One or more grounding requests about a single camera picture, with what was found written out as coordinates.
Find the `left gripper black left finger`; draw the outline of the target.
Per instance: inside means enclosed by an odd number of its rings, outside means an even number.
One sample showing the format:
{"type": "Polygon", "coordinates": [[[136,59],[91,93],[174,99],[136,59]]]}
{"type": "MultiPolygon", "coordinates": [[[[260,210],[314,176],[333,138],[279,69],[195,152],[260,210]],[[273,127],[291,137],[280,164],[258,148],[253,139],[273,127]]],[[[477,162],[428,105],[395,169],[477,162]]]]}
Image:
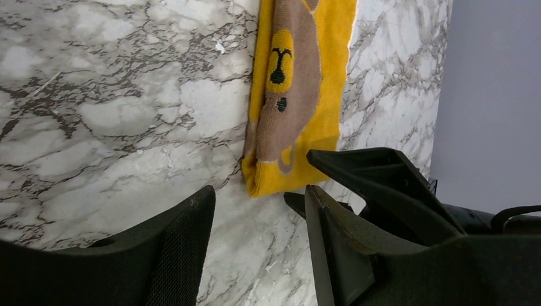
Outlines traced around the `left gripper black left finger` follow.
{"type": "Polygon", "coordinates": [[[1,242],[2,305],[194,305],[216,204],[205,186],[86,248],[1,242]]]}

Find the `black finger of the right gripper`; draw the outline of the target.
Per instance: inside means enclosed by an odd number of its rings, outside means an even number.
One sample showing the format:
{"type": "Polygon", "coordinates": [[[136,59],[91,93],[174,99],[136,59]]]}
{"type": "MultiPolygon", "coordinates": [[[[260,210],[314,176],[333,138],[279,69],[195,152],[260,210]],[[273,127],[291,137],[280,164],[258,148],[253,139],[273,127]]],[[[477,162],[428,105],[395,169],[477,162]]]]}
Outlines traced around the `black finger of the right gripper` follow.
{"type": "Polygon", "coordinates": [[[337,201],[328,193],[291,193],[284,194],[285,203],[303,218],[315,220],[325,215],[333,215],[338,219],[355,217],[349,204],[337,201]]]}

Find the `yellow towel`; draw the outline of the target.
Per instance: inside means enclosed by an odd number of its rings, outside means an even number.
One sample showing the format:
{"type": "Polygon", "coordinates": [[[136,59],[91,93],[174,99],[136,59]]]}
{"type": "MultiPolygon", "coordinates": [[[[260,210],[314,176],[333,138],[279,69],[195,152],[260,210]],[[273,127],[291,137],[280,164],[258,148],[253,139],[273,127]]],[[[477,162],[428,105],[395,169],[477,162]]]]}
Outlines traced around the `yellow towel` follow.
{"type": "Polygon", "coordinates": [[[335,150],[356,1],[262,1],[241,170],[252,197],[327,179],[307,153],[335,150]]]}

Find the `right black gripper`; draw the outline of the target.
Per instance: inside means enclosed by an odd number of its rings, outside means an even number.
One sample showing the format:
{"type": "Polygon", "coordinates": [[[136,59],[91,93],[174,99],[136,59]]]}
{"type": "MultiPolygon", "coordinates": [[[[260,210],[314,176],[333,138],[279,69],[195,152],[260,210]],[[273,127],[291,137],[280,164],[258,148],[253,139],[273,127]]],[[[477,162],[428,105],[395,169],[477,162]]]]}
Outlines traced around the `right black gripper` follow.
{"type": "Polygon", "coordinates": [[[540,206],[490,214],[441,204],[419,169],[399,150],[386,147],[349,151],[310,150],[309,163],[360,196],[360,217],[420,245],[436,245],[461,235],[540,236],[540,206]]]}

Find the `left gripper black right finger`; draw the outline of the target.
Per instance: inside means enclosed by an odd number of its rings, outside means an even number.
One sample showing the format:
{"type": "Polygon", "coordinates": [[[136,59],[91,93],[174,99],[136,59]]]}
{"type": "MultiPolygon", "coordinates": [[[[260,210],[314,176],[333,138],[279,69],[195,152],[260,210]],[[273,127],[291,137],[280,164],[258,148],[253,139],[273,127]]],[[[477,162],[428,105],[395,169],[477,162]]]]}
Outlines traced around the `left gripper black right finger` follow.
{"type": "Polygon", "coordinates": [[[539,305],[540,236],[426,247],[355,215],[306,219],[319,305],[539,305]]]}

